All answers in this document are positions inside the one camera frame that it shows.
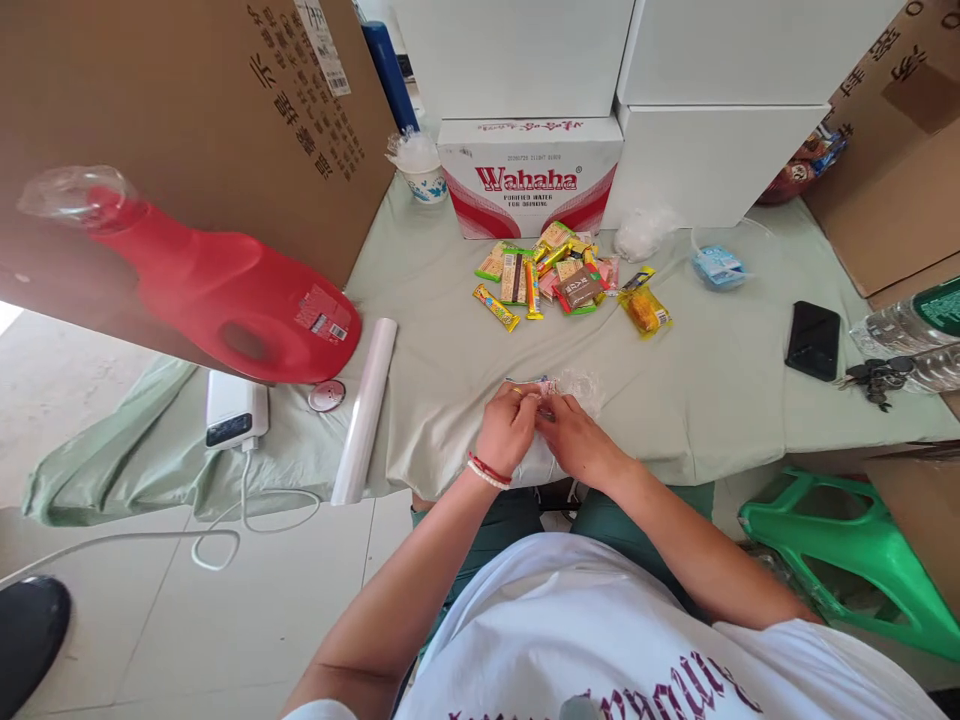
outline pants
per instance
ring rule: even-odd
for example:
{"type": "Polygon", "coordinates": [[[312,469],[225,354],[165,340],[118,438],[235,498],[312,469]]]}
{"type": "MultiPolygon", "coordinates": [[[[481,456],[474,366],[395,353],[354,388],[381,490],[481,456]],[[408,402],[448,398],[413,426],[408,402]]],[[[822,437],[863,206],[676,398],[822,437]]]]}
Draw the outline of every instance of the pants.
{"type": "MultiPolygon", "coordinates": [[[[713,483],[693,487],[671,486],[670,489],[707,520],[712,518],[713,483]]],[[[427,512],[411,512],[414,527],[427,512]]],[[[477,531],[473,545],[453,581],[453,587],[443,602],[424,647],[433,639],[450,607],[480,568],[517,540],[538,532],[543,532],[543,525],[540,523],[540,508],[532,488],[507,490],[497,496],[477,531]]],[[[666,585],[687,612],[694,617],[705,619],[703,612],[670,572],[650,538],[603,493],[596,490],[587,493],[570,532],[598,540],[632,560],[666,585]]]]}

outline charging cable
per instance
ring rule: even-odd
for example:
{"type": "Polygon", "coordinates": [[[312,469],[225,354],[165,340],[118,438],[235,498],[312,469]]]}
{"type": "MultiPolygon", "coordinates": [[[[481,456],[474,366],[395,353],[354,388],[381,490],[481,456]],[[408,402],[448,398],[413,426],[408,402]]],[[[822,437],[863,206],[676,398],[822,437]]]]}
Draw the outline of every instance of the charging cable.
{"type": "Polygon", "coordinates": [[[294,523],[293,525],[288,525],[282,528],[275,528],[271,530],[258,530],[257,528],[250,525],[250,521],[247,518],[247,476],[250,474],[250,463],[253,460],[253,452],[257,449],[258,438],[251,437],[243,441],[243,444],[240,446],[241,450],[246,454],[247,459],[243,464],[243,474],[240,476],[240,500],[231,505],[224,513],[220,515],[216,520],[213,521],[213,524],[205,530],[179,530],[176,532],[150,532],[150,533],[119,533],[117,535],[107,535],[101,538],[93,538],[92,540],[85,540],[84,542],[77,543],[63,550],[58,550],[57,552],[50,553],[46,557],[40,558],[36,562],[32,562],[25,567],[20,568],[14,573],[7,575],[5,578],[0,579],[0,591],[5,590],[11,585],[15,585],[21,580],[25,580],[32,575],[35,575],[37,570],[39,570],[44,565],[59,560],[60,558],[66,557],[67,555],[72,555],[75,552],[80,550],[86,550],[87,548],[94,547],[96,545],[106,545],[107,543],[117,542],[120,540],[180,540],[183,538],[196,538],[196,542],[193,543],[193,549],[190,552],[190,557],[193,558],[193,562],[202,567],[205,570],[210,570],[212,572],[219,572],[220,570],[225,569],[230,563],[233,562],[233,559],[237,556],[237,551],[240,549],[240,533],[236,530],[217,530],[217,525],[219,525],[223,519],[233,512],[237,506],[240,506],[240,520],[243,523],[243,527],[249,530],[252,533],[257,535],[275,535],[277,533],[286,532],[287,530],[293,530],[294,528],[300,527],[307,520],[313,518],[317,514],[317,511],[320,510],[320,497],[316,493],[312,493],[309,490],[300,490],[299,488],[284,488],[276,490],[261,490],[256,493],[256,495],[301,495],[304,497],[310,498],[313,502],[313,510],[307,517],[302,520],[294,523]],[[219,565],[214,565],[208,563],[205,560],[200,558],[199,549],[200,543],[204,540],[211,537],[224,537],[228,538],[230,542],[230,549],[227,551],[226,559],[221,562],[219,565]]]}
{"type": "MultiPolygon", "coordinates": [[[[223,531],[217,531],[215,528],[219,525],[224,518],[227,517],[230,513],[237,509],[237,506],[240,506],[240,522],[243,523],[243,527],[248,531],[256,535],[276,535],[277,533],[286,532],[287,530],[293,530],[303,525],[308,520],[312,519],[314,515],[320,510],[320,496],[316,493],[312,493],[309,490],[301,490],[299,488],[283,488],[275,490],[261,490],[256,493],[256,496],[265,496],[265,495],[300,495],[302,497],[310,498],[313,503],[313,510],[310,511],[310,514],[307,515],[302,520],[295,522],[293,525],[287,525],[286,527],[273,528],[270,530],[258,530],[250,524],[250,520],[247,517],[247,500],[248,498],[248,488],[247,488],[247,476],[250,474],[250,463],[253,460],[253,453],[258,447],[259,438],[250,437],[243,441],[243,444],[240,446],[240,449],[247,456],[246,461],[243,463],[243,473],[240,475],[240,500],[235,502],[233,505],[224,510],[220,517],[213,521],[213,524],[205,532],[210,535],[217,534],[223,531]]],[[[221,563],[220,565],[211,565],[200,557],[200,545],[206,540],[210,535],[202,535],[197,538],[196,542],[193,543],[193,549],[190,551],[190,557],[193,559],[193,562],[204,568],[205,570],[212,570],[213,572],[218,572],[223,570],[227,565],[231,563],[233,557],[237,554],[236,549],[230,554],[230,557],[226,562],[221,563]]]]}

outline white t-shirt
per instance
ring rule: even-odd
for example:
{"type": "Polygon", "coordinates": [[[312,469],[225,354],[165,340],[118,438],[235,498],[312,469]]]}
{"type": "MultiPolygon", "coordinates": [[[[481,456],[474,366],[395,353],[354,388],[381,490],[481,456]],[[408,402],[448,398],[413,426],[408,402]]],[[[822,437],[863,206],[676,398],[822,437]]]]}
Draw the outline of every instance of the white t-shirt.
{"type": "MultiPolygon", "coordinates": [[[[791,620],[763,631],[690,617],[602,543],[541,533],[464,589],[398,720],[944,718],[886,657],[791,620]]],[[[356,720],[317,700],[287,720],[356,720]]]]}

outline hand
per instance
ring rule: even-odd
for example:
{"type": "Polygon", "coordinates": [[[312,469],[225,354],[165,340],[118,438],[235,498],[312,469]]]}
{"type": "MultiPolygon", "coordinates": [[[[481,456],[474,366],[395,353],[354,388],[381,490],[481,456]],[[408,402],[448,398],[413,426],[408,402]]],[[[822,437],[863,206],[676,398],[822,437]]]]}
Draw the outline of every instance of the hand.
{"type": "Polygon", "coordinates": [[[501,475],[513,475],[530,449],[539,392],[536,383],[505,382],[484,408],[476,454],[501,475]]]}
{"type": "Polygon", "coordinates": [[[554,420],[538,414],[537,431],[563,471],[585,485],[609,495],[610,487],[640,464],[617,447],[572,395],[548,395],[542,407],[554,420]]]}

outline person's right hand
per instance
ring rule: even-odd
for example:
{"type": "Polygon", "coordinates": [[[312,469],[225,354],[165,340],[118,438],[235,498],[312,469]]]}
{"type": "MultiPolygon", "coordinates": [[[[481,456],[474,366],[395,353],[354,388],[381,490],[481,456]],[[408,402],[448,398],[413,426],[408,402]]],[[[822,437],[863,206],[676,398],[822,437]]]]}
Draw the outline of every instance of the person's right hand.
{"type": "Polygon", "coordinates": [[[628,456],[584,412],[572,395],[547,395],[540,403],[536,428],[564,472],[607,495],[638,461],[628,456]],[[543,416],[550,412],[554,420],[543,416]]]}

